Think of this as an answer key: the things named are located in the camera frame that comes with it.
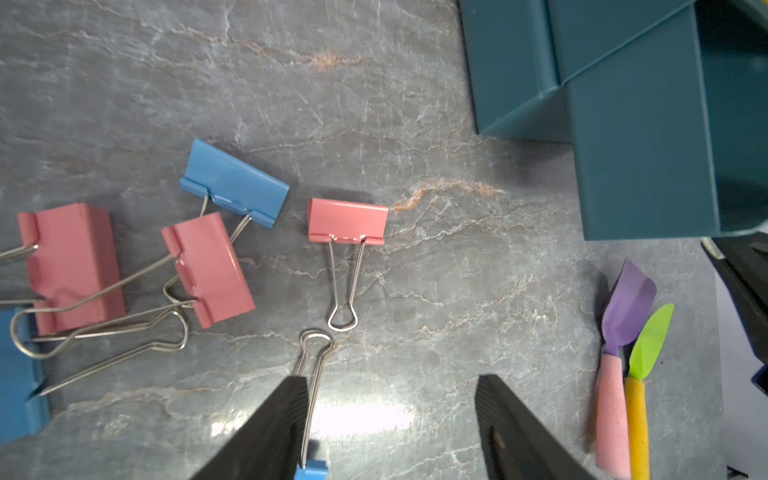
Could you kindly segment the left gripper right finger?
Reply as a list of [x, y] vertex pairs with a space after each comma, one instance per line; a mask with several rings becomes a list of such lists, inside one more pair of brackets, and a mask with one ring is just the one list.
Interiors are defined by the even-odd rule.
[[499, 376], [478, 378], [474, 403], [490, 479], [592, 477]]

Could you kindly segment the pink binder clip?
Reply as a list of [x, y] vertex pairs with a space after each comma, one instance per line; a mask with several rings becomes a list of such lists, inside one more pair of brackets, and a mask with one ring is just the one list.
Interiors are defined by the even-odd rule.
[[[332, 278], [333, 308], [326, 320], [328, 327], [335, 332], [348, 332], [359, 323], [354, 302], [360, 276], [365, 248], [369, 245], [385, 244], [386, 223], [389, 208], [381, 205], [346, 202], [313, 198], [308, 204], [308, 239], [314, 243], [326, 244], [329, 253]], [[342, 308], [336, 285], [334, 247], [338, 244], [358, 246], [358, 254], [346, 304], [352, 314], [352, 321], [346, 325], [335, 325], [334, 318]]]
[[[127, 313], [122, 287], [170, 262], [165, 257], [139, 273], [120, 277], [109, 212], [74, 203], [17, 215], [22, 245], [1, 254], [2, 260], [26, 258], [29, 283], [37, 295], [10, 320], [14, 347], [34, 360], [58, 355], [76, 341], [148, 330], [175, 317], [183, 327], [176, 343], [154, 341], [150, 348], [185, 346], [189, 321], [184, 303], [146, 313]], [[143, 322], [138, 319], [148, 315]]]
[[[184, 313], [186, 306], [192, 307], [200, 324], [205, 328], [255, 309], [253, 296], [220, 214], [206, 214], [166, 227], [161, 231], [161, 234], [168, 249], [168, 254], [165, 257], [70, 306], [28, 307], [17, 311], [10, 320], [10, 338], [16, 349], [25, 356], [42, 361], [58, 355], [75, 340], [144, 331], [152, 328], [164, 318], [173, 316], [180, 321], [183, 327], [181, 340], [178, 342], [149, 341], [86, 368], [58, 383], [40, 387], [33, 392], [35, 397], [47, 396], [65, 386], [150, 351], [169, 353], [184, 349], [190, 335], [189, 321]], [[54, 336], [52, 339], [57, 341], [59, 345], [48, 352], [37, 352], [29, 349], [18, 335], [17, 329], [20, 320], [25, 315], [74, 311], [170, 262], [174, 264], [177, 276], [187, 293], [183, 300], [177, 300], [143, 312], [123, 315], [105, 322], [78, 327], [63, 337]]]

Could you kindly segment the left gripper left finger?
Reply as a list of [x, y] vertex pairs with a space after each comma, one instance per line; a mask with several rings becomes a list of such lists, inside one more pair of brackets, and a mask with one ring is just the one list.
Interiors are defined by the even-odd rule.
[[194, 477], [284, 479], [295, 476], [308, 415], [307, 379], [284, 379]]

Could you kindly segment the purple toy shovel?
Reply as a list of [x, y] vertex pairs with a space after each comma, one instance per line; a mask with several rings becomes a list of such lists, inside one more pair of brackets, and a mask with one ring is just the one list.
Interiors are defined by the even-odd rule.
[[602, 318], [605, 342], [597, 392], [596, 466], [613, 479], [631, 477], [622, 347], [645, 326], [657, 294], [655, 282], [625, 260]]

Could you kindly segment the green toy shovel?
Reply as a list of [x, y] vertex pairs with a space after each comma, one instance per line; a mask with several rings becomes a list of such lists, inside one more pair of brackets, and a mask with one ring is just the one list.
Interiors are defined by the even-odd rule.
[[675, 305], [656, 310], [641, 330], [630, 354], [625, 394], [629, 427], [631, 478], [650, 479], [650, 441], [645, 380], [652, 372], [668, 335]]

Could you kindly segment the teal drawer cabinet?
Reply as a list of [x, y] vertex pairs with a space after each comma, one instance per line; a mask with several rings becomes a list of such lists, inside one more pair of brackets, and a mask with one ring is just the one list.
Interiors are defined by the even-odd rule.
[[482, 136], [572, 140], [568, 86], [687, 7], [685, 1], [462, 1]]

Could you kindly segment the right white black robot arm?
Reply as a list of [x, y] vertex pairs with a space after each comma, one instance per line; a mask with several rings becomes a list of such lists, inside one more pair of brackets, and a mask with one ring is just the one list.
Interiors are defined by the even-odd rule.
[[724, 282], [755, 357], [763, 366], [752, 383], [767, 394], [767, 234], [701, 239]]

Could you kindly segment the teal drawer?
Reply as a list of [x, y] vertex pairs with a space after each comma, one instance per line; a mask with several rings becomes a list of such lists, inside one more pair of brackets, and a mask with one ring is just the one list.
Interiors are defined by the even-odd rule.
[[568, 84], [588, 241], [767, 225], [767, 23], [696, 1]]

